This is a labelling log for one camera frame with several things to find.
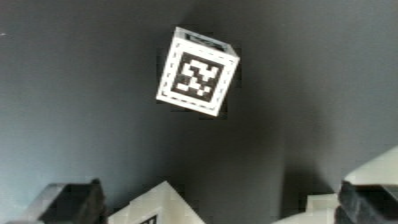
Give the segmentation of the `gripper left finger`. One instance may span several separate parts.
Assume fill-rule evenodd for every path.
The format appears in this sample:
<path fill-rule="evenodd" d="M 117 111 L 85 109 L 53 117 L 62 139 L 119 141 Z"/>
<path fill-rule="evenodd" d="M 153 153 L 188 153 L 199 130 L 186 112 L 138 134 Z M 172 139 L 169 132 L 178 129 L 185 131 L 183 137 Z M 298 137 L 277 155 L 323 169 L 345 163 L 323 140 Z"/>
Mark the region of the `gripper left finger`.
<path fill-rule="evenodd" d="M 101 181 L 51 183 L 21 215 L 23 224 L 108 224 Z"/>

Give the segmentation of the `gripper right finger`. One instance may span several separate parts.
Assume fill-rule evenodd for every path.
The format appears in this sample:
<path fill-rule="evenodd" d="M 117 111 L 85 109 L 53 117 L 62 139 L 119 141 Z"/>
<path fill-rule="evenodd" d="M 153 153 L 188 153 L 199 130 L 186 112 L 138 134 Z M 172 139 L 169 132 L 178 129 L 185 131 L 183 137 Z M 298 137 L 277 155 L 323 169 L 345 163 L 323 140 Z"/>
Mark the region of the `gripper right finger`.
<path fill-rule="evenodd" d="M 334 224 L 398 224 L 398 185 L 341 184 Z"/>

